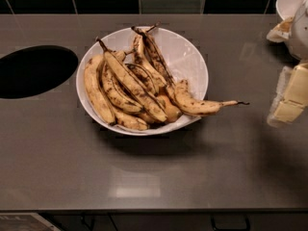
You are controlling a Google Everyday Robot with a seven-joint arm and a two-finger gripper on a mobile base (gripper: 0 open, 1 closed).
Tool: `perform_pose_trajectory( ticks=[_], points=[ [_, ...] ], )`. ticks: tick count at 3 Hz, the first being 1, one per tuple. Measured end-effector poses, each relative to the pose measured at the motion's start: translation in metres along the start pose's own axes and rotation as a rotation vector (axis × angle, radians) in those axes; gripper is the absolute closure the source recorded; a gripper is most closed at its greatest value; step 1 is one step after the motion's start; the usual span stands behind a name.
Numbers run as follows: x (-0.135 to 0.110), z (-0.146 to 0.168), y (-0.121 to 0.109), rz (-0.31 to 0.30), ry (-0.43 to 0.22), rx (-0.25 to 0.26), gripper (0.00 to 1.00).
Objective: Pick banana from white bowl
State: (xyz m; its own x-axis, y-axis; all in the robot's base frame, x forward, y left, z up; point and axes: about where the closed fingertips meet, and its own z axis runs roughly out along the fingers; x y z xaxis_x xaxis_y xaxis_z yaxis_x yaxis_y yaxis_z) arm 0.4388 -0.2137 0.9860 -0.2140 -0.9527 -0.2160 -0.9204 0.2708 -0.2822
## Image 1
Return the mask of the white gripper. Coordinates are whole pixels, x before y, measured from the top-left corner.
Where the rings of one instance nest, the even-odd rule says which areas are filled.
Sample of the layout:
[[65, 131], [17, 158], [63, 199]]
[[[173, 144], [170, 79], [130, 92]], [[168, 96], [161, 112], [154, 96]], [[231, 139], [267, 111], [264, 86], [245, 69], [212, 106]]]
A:
[[276, 96], [273, 98], [269, 115], [268, 125], [283, 127], [292, 124], [304, 111], [301, 106], [308, 105], [308, 64], [298, 64], [294, 69], [284, 66], [279, 74]]

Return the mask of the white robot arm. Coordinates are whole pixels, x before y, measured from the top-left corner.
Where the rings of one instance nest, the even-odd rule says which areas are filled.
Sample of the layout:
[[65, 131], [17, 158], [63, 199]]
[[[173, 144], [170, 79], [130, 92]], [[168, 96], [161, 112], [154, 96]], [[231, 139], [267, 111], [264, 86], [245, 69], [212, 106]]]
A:
[[291, 124], [308, 108], [308, 0], [277, 0], [279, 23], [267, 34], [271, 42], [284, 42], [296, 66], [284, 66], [267, 123], [273, 127]]

